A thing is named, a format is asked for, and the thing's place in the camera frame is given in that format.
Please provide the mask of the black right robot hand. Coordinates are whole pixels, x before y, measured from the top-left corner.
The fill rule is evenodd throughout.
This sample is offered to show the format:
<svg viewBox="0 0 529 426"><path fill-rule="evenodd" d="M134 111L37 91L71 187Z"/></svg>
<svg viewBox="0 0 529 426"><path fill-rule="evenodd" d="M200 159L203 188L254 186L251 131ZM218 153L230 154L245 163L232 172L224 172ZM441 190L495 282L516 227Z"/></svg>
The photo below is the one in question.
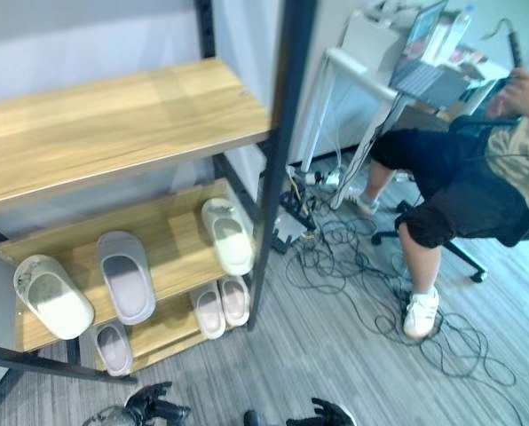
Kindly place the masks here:
<svg viewBox="0 0 529 426"><path fill-rule="evenodd" d="M312 398L314 415L303 419L287 419L288 426L357 426L357 421L344 406L321 399Z"/></svg>

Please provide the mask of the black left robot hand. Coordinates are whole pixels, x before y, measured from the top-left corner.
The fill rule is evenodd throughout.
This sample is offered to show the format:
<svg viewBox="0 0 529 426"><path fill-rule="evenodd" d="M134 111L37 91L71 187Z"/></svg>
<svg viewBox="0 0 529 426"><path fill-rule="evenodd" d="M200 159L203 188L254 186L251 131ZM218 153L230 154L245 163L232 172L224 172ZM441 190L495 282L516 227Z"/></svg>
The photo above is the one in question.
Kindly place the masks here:
<svg viewBox="0 0 529 426"><path fill-rule="evenodd" d="M189 417L191 408L162 399L171 387L172 382L147 385L131 395L124 407L140 425L155 418L162 418L168 425L182 425Z"/></svg>

